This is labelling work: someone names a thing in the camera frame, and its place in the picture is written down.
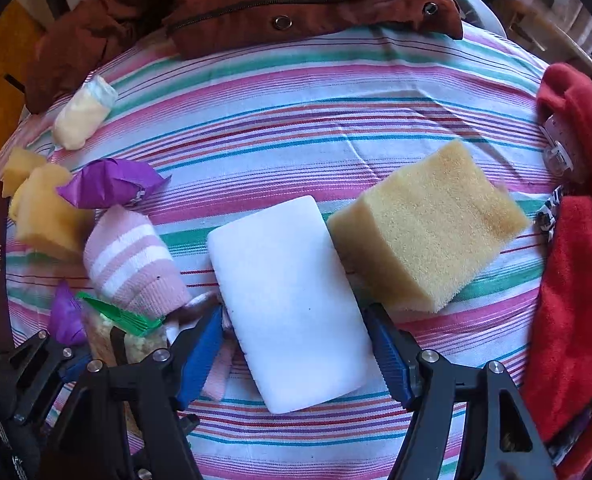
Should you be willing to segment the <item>white foam block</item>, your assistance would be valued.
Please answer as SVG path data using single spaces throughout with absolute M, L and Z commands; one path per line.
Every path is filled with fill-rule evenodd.
M 286 414 L 363 387 L 372 343 L 314 198 L 211 231 L 220 295 L 268 411 Z

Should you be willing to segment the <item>yellow sponge block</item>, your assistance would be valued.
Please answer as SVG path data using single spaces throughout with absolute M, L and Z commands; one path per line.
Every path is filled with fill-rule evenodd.
M 71 180 L 65 167 L 50 162 L 31 171 L 11 202 L 16 242 L 57 260 L 81 261 L 94 212 L 72 206 L 57 193 Z
M 437 313 L 530 219 L 454 140 L 327 220 L 336 250 L 390 312 Z
M 12 197 L 25 182 L 32 170 L 46 164 L 48 160 L 24 148 L 13 148 L 2 171 L 2 197 Z

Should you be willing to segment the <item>purple candy wrapper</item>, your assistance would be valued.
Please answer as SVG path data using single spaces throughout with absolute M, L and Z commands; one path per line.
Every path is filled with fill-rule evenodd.
M 108 209 L 139 203 L 169 181 L 147 162 L 103 158 L 89 162 L 56 192 L 79 209 Z
M 56 286 L 48 332 L 59 344 L 65 346 L 80 346 L 87 341 L 80 304 L 66 281 L 60 281 Z

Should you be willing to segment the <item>red fleece cloth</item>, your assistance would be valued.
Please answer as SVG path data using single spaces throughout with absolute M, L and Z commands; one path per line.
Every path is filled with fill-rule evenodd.
M 542 440 L 550 443 L 586 408 L 592 410 L 592 81 L 567 64 L 553 64 L 536 106 L 571 127 L 588 170 L 583 191 L 560 203 L 521 386 Z M 591 463 L 592 418 L 557 466 L 557 477 L 580 479 Z

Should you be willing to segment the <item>green snack packet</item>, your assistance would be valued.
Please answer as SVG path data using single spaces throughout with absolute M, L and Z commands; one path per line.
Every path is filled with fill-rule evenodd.
M 108 366 L 139 363 L 154 350 L 169 346 L 161 318 L 151 320 L 119 309 L 86 292 L 78 292 L 76 299 L 94 359 Z

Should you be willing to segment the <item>pink striped sock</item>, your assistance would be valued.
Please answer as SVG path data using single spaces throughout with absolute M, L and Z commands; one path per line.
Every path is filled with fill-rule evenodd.
M 145 337 L 125 336 L 128 363 L 169 346 L 217 303 L 212 292 L 193 297 L 167 245 L 145 214 L 115 205 L 98 219 L 83 249 L 83 264 L 98 298 L 163 324 Z

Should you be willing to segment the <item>wrapped white roll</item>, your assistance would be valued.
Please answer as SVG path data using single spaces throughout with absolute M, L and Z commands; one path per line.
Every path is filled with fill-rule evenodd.
M 100 75 L 87 80 L 56 116 L 55 143 L 77 151 L 101 127 L 118 99 L 118 92 Z

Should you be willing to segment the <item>striped pink tablecloth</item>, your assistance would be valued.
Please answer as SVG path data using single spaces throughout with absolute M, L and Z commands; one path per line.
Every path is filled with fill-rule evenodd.
M 14 146 L 74 172 L 95 159 L 144 160 L 171 174 L 140 211 L 167 244 L 193 294 L 214 289 L 207 234 L 256 210 L 311 195 L 326 219 L 363 190 L 452 139 L 533 218 L 558 185 L 545 168 L 535 97 L 547 64 L 512 41 L 464 24 L 464 39 L 358 28 L 273 48 L 185 61 L 165 34 L 99 72 L 119 93 L 113 113 L 76 152 L 57 150 L 52 125 L 67 102 L 20 122 Z M 6 286 L 14 342 L 46 327 L 55 286 L 91 292 L 81 266 L 14 240 Z M 524 231 L 436 315 L 402 327 L 450 361 L 501 361 L 517 385 L 546 256 Z M 189 442 L 209 479 L 386 478 L 411 414 L 376 373 L 364 388 L 291 415 L 265 408 L 241 352 L 221 402 L 198 399 Z

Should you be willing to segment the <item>dark red jacket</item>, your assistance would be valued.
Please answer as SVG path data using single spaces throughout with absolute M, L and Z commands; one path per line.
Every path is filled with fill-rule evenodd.
M 81 0 L 43 37 L 26 82 L 26 107 L 45 112 L 158 29 L 183 58 L 202 58 L 379 24 L 464 36 L 456 0 Z

